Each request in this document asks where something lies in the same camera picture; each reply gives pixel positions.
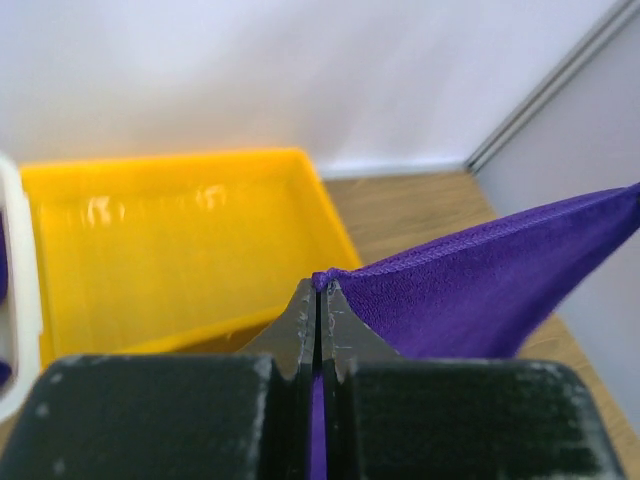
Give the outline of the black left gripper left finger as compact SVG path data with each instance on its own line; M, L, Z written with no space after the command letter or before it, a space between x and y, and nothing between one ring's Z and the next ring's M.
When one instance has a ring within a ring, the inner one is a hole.
M232 354L73 355L35 383L5 479L305 479L316 292Z

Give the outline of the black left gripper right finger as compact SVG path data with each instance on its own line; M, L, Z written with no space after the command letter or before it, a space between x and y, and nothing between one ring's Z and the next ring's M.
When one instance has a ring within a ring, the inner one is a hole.
M621 479L585 384L548 361L409 360L319 295L330 479Z

